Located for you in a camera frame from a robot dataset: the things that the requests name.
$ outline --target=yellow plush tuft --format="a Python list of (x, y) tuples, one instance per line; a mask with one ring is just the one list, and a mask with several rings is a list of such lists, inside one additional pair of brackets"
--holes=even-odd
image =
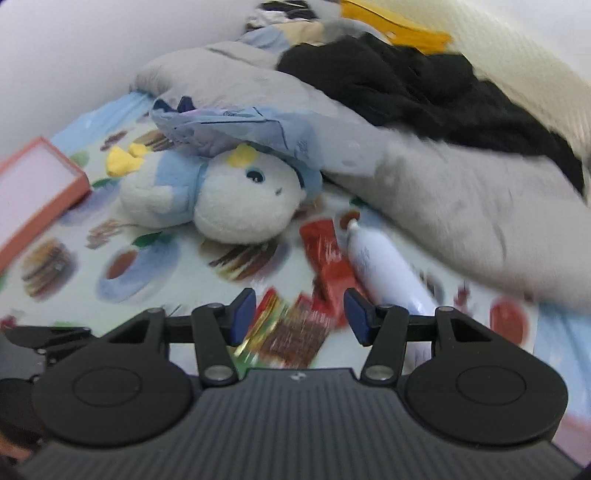
[(109, 177), (123, 177), (128, 173), (139, 170), (143, 158), (136, 158), (119, 147), (113, 147), (107, 156), (107, 175)]
[(238, 145), (226, 159), (234, 168), (244, 168), (252, 164), (258, 157), (258, 152), (244, 143)]
[(127, 151), (134, 157), (143, 157), (146, 155), (146, 153), (151, 152), (152, 149), (142, 145), (141, 143), (132, 143)]

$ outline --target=bottle cap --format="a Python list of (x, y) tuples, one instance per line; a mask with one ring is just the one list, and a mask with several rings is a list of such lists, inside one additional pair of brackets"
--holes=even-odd
[(352, 218), (349, 223), (347, 223), (347, 232), (351, 233), (357, 230), (361, 230), (361, 227), (357, 223), (357, 220)]

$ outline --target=burger print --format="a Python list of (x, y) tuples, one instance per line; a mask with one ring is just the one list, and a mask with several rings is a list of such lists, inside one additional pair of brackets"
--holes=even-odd
[(21, 268), (26, 294), (45, 300), (70, 280), (76, 270), (76, 256), (57, 238), (52, 238), (33, 249)]

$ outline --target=circular plate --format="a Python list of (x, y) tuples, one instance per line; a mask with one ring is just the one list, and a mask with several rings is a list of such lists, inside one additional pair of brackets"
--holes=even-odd
[(449, 438), (510, 446), (551, 437), (567, 391), (553, 369), (526, 352), (476, 343), (418, 367), (405, 399), (425, 426)]
[(33, 407), (61, 440), (116, 447), (152, 438), (192, 401), (187, 375), (142, 345), (104, 343), (66, 358), (33, 388)]

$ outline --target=yellow cloth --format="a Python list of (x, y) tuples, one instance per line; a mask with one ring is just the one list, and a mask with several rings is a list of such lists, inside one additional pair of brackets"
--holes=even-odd
[(361, 20), (385, 35), (392, 45), (414, 47), (425, 55), (442, 53), (452, 37), (445, 32), (429, 30), (406, 18), (360, 0), (341, 0), (345, 18)]

